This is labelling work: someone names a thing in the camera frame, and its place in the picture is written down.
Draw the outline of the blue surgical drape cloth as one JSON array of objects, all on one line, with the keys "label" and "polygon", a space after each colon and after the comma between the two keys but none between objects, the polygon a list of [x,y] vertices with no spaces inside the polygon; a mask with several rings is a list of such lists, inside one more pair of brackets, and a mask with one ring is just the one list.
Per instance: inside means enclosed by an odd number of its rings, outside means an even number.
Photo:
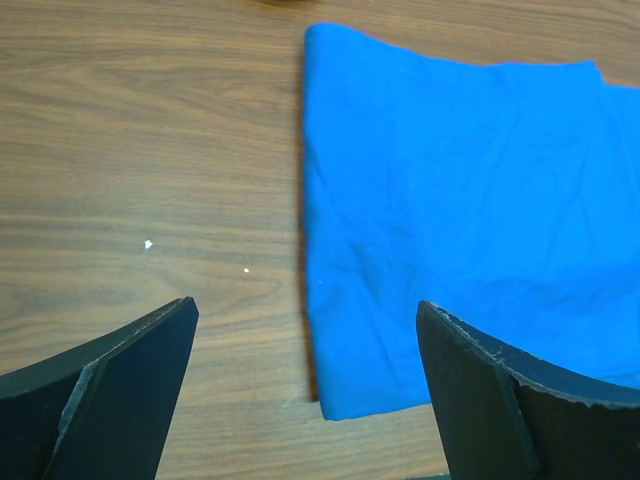
[{"label": "blue surgical drape cloth", "polygon": [[430,400],[431,301],[639,383],[639,91],[591,61],[478,66],[321,23],[304,38],[307,312],[322,415]]}]

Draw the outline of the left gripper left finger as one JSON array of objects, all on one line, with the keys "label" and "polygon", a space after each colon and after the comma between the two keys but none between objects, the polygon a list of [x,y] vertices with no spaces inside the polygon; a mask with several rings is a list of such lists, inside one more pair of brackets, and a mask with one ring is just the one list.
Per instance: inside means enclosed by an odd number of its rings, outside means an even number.
[{"label": "left gripper left finger", "polygon": [[179,298],[2,375],[2,478],[155,478],[198,318]]}]

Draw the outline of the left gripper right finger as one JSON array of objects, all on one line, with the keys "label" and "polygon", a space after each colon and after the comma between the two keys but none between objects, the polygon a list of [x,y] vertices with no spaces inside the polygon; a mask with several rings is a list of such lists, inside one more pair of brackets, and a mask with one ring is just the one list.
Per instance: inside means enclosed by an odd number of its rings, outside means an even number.
[{"label": "left gripper right finger", "polygon": [[449,479],[636,479],[639,392],[541,360],[420,302]]}]

